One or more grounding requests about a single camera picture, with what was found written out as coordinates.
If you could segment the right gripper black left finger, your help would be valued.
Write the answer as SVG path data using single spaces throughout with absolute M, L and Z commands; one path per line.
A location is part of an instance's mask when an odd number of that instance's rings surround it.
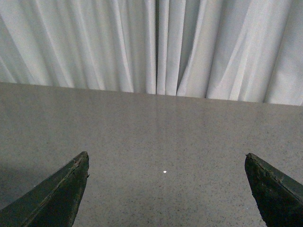
M 71 227 L 83 197 L 89 156 L 81 152 L 0 211 L 2 227 Z

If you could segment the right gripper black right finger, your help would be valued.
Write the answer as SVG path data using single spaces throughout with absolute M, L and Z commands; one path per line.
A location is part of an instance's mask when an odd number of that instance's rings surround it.
M 253 153 L 246 155 L 244 167 L 266 226 L 301 227 L 303 185 Z

